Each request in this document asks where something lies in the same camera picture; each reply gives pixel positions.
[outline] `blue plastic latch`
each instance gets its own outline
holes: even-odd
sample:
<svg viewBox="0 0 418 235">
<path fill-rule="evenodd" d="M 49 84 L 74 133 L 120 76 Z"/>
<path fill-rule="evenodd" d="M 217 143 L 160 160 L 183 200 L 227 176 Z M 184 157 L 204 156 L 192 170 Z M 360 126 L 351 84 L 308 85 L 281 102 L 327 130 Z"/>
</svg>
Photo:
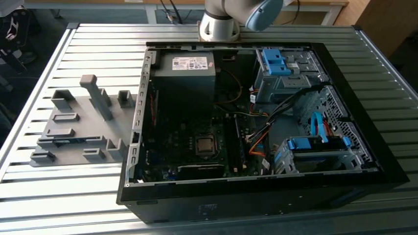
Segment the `blue plastic latch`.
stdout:
<svg viewBox="0 0 418 235">
<path fill-rule="evenodd" d="M 342 141 L 344 142 L 347 148 L 350 148 L 350 147 L 351 147 L 351 140 L 350 140 L 350 138 L 344 136 L 344 137 L 342 138 Z"/>
<path fill-rule="evenodd" d="M 293 149 L 295 149 L 295 145 L 293 145 L 292 140 L 287 141 L 287 145 L 288 145 L 288 149 L 289 149 L 289 150 L 293 150 Z"/>
<path fill-rule="evenodd" d="M 277 162 L 277 160 L 279 160 L 280 157 L 281 157 L 281 152 L 279 152 L 277 155 L 275 156 L 275 158 L 273 158 L 273 163 Z"/>
<path fill-rule="evenodd" d="M 269 75 L 289 75 L 292 73 L 285 66 L 279 49 L 263 49 L 263 57 Z"/>
<path fill-rule="evenodd" d="M 315 130 L 315 122 L 317 124 L 317 133 L 316 133 L 316 130 Z M 325 127 L 324 127 L 324 124 L 323 124 L 323 121 L 321 121 L 321 114 L 317 113 L 317 112 L 312 112 L 312 117 L 311 117 L 311 135 L 312 136 L 319 135 L 321 140 L 323 140 L 323 143 L 328 142 L 327 133 L 325 133 Z"/>
<path fill-rule="evenodd" d="M 295 143 L 296 149 L 311 149 L 311 143 L 307 138 L 293 138 L 292 142 Z"/>
</svg>

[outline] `wooden desk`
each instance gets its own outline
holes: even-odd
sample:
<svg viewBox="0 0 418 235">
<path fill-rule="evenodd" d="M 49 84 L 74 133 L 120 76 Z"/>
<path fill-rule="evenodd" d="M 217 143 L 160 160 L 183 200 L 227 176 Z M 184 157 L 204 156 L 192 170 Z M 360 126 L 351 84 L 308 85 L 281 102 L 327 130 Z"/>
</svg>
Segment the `wooden desk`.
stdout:
<svg viewBox="0 0 418 235">
<path fill-rule="evenodd" d="M 163 0 L 172 9 L 168 0 Z M 204 10 L 204 0 L 173 0 L 177 9 Z M 321 25 L 332 25 L 348 0 L 300 0 L 300 12 L 325 12 Z M 29 9 L 144 9 L 149 24 L 156 23 L 155 11 L 163 9 L 160 0 L 26 0 Z M 296 11 L 297 2 L 283 8 L 283 11 Z"/>
</svg>

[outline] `gray plastic peg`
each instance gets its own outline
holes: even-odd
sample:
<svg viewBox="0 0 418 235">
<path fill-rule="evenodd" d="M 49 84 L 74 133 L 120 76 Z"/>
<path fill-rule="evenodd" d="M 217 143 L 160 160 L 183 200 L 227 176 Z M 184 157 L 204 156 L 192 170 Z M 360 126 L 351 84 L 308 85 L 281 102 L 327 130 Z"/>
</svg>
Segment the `gray plastic peg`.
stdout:
<svg viewBox="0 0 418 235">
<path fill-rule="evenodd" d="M 102 116 L 102 119 L 105 121 L 112 120 L 113 115 L 110 109 L 108 108 L 106 101 L 101 95 L 100 89 L 97 88 L 96 82 L 97 77 L 94 75 L 82 75 L 80 80 L 80 86 L 85 88 L 89 92 L 90 100 Z"/>
</svg>

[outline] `floor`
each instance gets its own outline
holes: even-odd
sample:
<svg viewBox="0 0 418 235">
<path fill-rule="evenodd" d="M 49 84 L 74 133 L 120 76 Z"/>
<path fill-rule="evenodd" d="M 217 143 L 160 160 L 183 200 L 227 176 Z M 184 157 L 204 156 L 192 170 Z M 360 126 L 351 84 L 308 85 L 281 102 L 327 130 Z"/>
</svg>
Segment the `floor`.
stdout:
<svg viewBox="0 0 418 235">
<path fill-rule="evenodd" d="M 203 11 L 179 11 L 185 24 L 193 24 L 201 19 Z M 4 124 L 0 118 L 0 145 L 2 144 L 13 119 L 17 117 L 37 79 L 42 73 L 49 57 L 53 53 L 68 22 L 97 23 L 97 24 L 145 24 L 147 16 L 144 10 L 61 10 L 58 19 L 49 10 L 34 10 L 40 31 L 32 30 L 29 42 L 37 52 L 37 59 L 26 65 L 28 71 L 16 74 L 5 65 L 0 65 L 0 73 L 14 87 L 10 93 L 0 91 L 0 110 L 6 114 L 9 123 Z M 159 23 L 168 24 L 169 21 L 163 11 L 156 12 Z M 390 58 L 402 75 L 418 88 L 418 37 L 411 35 Z"/>
</svg>

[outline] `cable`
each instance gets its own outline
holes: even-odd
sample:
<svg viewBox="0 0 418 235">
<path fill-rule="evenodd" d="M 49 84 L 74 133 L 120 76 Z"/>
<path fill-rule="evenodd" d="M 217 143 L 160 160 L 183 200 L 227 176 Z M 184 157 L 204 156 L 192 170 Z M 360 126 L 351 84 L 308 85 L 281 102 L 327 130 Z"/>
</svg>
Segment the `cable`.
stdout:
<svg viewBox="0 0 418 235">
<path fill-rule="evenodd" d="M 259 156 L 261 156 L 261 157 L 265 157 L 265 154 L 264 154 L 264 153 L 260 153 L 260 152 L 251 152 L 249 154 L 251 154 L 251 155 L 259 155 Z"/>
<path fill-rule="evenodd" d="M 169 11 L 168 11 L 168 9 L 167 9 L 167 7 L 165 7 L 165 4 L 164 4 L 163 0 L 159 0 L 159 1 L 161 2 L 163 8 L 164 8 L 164 10 L 165 10 L 164 12 L 165 12 L 165 14 L 167 14 Z"/>
<path fill-rule="evenodd" d="M 229 114 L 241 114 L 241 115 L 245 115 L 245 116 L 249 116 L 249 117 L 257 117 L 259 115 L 253 115 L 253 114 L 247 114 L 247 113 L 244 113 L 244 112 L 233 112 L 233 111 L 229 111 L 229 110 L 227 110 L 225 108 L 223 108 L 219 104 L 215 104 L 216 105 L 216 107 L 221 110 L 221 111 L 224 111 L 225 113 L 229 113 Z"/>
<path fill-rule="evenodd" d="M 192 11 L 192 10 L 189 10 L 189 11 L 188 11 L 187 16 L 184 17 L 184 21 L 187 20 L 187 18 L 188 18 L 188 16 L 189 16 L 191 11 Z"/>
<path fill-rule="evenodd" d="M 332 131 L 331 131 L 331 128 L 329 128 L 329 126 L 328 126 L 328 123 L 327 123 L 325 121 L 323 121 L 321 123 L 323 123 L 323 125 L 325 126 L 328 136 L 334 136 L 334 133 L 332 133 Z"/>
<path fill-rule="evenodd" d="M 241 95 L 241 85 L 240 85 L 240 82 L 239 82 L 237 78 L 235 77 L 235 75 L 228 70 L 225 70 L 225 69 L 221 69 L 221 70 L 225 71 L 229 74 L 229 76 L 235 79 L 235 81 L 236 81 L 236 83 L 239 85 L 239 94 L 237 94 L 235 99 L 231 99 L 231 100 L 227 100 L 227 101 L 220 101 L 220 102 L 216 102 L 215 104 L 228 104 L 228 103 L 232 103 L 232 102 L 235 102 L 239 99 L 239 97 Z"/>
<path fill-rule="evenodd" d="M 319 85 L 311 86 L 309 88 L 303 88 L 296 93 L 293 93 L 289 97 L 287 97 L 277 104 L 273 111 L 269 113 L 269 116 L 267 118 L 265 124 L 261 127 L 261 129 L 256 131 L 253 134 L 251 134 L 247 137 L 247 140 L 248 141 L 252 140 L 265 130 L 265 128 L 273 124 L 276 117 L 292 107 L 292 105 L 295 104 L 295 102 L 303 95 L 305 95 L 308 92 L 312 92 L 312 91 L 320 91 L 327 84 L 328 84 L 327 82 L 323 82 Z"/>
<path fill-rule="evenodd" d="M 255 144 L 252 145 L 251 149 L 249 149 L 249 154 L 256 153 L 252 152 L 252 150 L 255 149 L 255 146 L 259 144 L 259 142 L 263 140 L 264 136 L 267 135 L 269 129 L 263 133 L 263 135 L 260 136 L 260 138 L 255 141 Z"/>
<path fill-rule="evenodd" d="M 249 105 L 249 114 L 259 115 L 260 113 L 252 112 L 252 109 L 253 109 L 253 103 L 251 103 L 251 105 Z"/>
<path fill-rule="evenodd" d="M 176 16 L 177 16 L 177 19 L 179 19 L 179 24 L 183 24 L 181 16 L 180 16 L 180 14 L 179 14 L 176 5 L 175 5 L 175 3 L 172 2 L 172 0 L 169 0 L 169 2 L 171 2 L 171 6 L 172 6 L 172 8 L 173 8 L 173 10 L 175 10 L 175 12 L 176 12 Z"/>
<path fill-rule="evenodd" d="M 293 23 L 295 23 L 295 20 L 296 20 L 296 18 L 297 18 L 297 16 L 299 16 L 299 12 L 300 12 L 300 0 L 297 0 L 297 10 L 296 10 L 296 14 L 295 14 L 293 19 L 289 20 L 289 21 L 287 21 L 287 22 L 283 23 L 283 24 L 288 24 L 289 22 L 293 24 Z"/>
</svg>

